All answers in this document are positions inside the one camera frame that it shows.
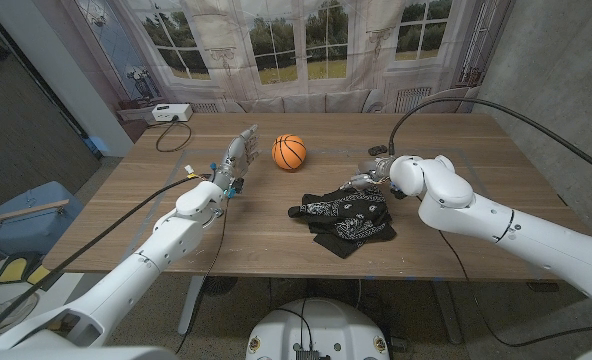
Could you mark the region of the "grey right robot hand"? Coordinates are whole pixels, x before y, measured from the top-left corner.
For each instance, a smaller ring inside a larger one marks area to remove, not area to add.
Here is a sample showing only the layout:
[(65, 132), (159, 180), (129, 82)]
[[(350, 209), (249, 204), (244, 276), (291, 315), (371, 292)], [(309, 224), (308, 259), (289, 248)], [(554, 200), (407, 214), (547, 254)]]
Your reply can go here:
[(377, 157), (373, 160), (361, 162), (358, 172), (346, 183), (340, 186), (341, 190), (355, 189), (365, 190), (390, 181), (390, 169), (395, 157)]

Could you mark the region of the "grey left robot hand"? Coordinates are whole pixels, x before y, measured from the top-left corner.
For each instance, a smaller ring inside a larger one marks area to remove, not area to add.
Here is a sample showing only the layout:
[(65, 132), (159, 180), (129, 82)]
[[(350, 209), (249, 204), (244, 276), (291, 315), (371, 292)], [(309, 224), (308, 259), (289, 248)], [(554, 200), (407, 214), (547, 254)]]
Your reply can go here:
[(212, 180), (221, 189), (229, 190), (236, 180), (242, 179), (258, 156), (257, 130), (258, 125), (253, 124), (229, 144)]

